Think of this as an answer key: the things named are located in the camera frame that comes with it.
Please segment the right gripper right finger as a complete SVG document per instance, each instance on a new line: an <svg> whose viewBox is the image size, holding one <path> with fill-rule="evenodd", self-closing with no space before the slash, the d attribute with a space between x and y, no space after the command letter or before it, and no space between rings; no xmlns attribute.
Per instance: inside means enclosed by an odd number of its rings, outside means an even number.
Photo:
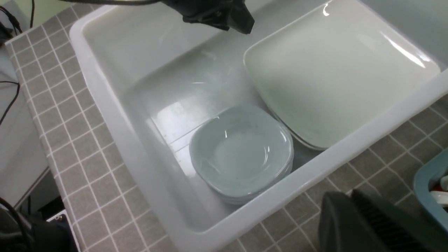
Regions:
<svg viewBox="0 0 448 252"><path fill-rule="evenodd" d="M392 252L446 252L447 234L380 196L360 190L351 199L376 236Z"/></svg>

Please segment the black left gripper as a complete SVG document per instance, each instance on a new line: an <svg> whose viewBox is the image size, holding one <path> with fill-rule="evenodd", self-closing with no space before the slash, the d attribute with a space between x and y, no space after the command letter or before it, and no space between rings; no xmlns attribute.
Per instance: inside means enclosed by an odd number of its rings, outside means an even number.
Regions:
<svg viewBox="0 0 448 252"><path fill-rule="evenodd" d="M234 29L250 34L255 23L244 0L163 0L190 24L203 24L219 30Z"/></svg>

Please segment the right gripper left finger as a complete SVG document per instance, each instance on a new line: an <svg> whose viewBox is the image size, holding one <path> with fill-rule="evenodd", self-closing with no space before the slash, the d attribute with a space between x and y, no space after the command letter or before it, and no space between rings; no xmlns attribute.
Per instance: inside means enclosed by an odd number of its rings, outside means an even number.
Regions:
<svg viewBox="0 0 448 252"><path fill-rule="evenodd" d="M321 252L390 252L344 193L324 194L318 226Z"/></svg>

